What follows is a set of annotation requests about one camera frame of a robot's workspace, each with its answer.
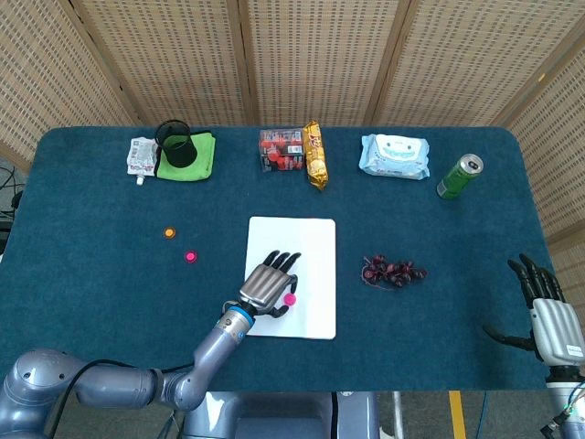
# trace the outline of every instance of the blue wet wipes pack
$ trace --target blue wet wipes pack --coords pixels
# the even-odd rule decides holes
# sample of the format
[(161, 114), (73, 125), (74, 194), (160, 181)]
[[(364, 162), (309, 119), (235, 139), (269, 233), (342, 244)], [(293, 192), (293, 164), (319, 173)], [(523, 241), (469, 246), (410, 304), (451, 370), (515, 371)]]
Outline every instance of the blue wet wipes pack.
[(422, 180), (430, 175), (429, 143), (400, 135), (362, 136), (359, 168), (372, 176)]

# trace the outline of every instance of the yellow line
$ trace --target yellow line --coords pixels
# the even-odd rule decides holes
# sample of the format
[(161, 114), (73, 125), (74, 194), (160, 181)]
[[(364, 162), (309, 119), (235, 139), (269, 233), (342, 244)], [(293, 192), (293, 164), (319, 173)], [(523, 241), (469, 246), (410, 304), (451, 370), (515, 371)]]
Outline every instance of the yellow line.
[(465, 439), (465, 421), (463, 420), (460, 391), (449, 391), (449, 404), (451, 405), (451, 419), (453, 421), (453, 438)]

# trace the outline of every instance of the red grapes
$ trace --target red grapes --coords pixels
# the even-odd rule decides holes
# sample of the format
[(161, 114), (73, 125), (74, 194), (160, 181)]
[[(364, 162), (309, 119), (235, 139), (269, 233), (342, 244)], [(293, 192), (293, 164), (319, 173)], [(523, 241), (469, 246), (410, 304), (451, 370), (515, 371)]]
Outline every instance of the red grapes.
[(364, 261), (366, 264), (362, 267), (362, 280), (378, 288), (384, 288), (378, 285), (381, 281), (402, 288), (413, 280), (427, 277), (427, 271), (423, 268), (414, 268), (413, 261), (387, 262), (383, 254), (377, 254), (371, 260), (365, 257)]

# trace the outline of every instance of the green towel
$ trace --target green towel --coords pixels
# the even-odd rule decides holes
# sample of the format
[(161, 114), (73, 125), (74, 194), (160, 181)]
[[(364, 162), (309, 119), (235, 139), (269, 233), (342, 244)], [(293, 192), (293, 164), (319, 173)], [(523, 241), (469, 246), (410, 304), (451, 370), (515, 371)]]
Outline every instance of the green towel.
[(213, 153), (216, 150), (215, 137), (211, 133), (192, 134), (191, 140), (197, 149), (195, 162), (187, 167), (174, 167), (166, 160), (165, 151), (161, 151), (157, 177), (176, 181), (197, 181), (211, 175)]

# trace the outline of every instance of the robotic arm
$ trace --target robotic arm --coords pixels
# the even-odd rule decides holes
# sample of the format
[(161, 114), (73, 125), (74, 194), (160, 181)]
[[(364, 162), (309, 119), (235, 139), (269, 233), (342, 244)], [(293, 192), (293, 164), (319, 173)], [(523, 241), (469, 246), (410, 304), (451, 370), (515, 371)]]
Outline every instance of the robotic arm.
[(524, 254), (520, 264), (508, 261), (520, 281), (520, 288), (532, 321), (530, 338), (508, 337), (490, 326), (484, 331), (498, 343), (534, 351), (537, 359), (550, 369), (547, 387), (558, 415), (540, 432), (552, 439), (560, 428), (564, 439), (585, 439), (585, 377), (580, 366), (585, 364), (585, 341), (577, 314), (567, 304), (557, 278), (538, 268)]
[(278, 318), (288, 311), (288, 306), (274, 305), (288, 286), (294, 293), (297, 277), (287, 272), (300, 256), (275, 251), (256, 267), (240, 288), (238, 300), (227, 302), (229, 309), (224, 306), (223, 316), (195, 349), (193, 368), (187, 372), (137, 369), (110, 360), (86, 363), (52, 349), (25, 353), (0, 390), (0, 439), (46, 439), (48, 416), (71, 386), (80, 402), (90, 407), (142, 408), (157, 401), (181, 411), (194, 410), (205, 398), (211, 379), (254, 325), (254, 317)]

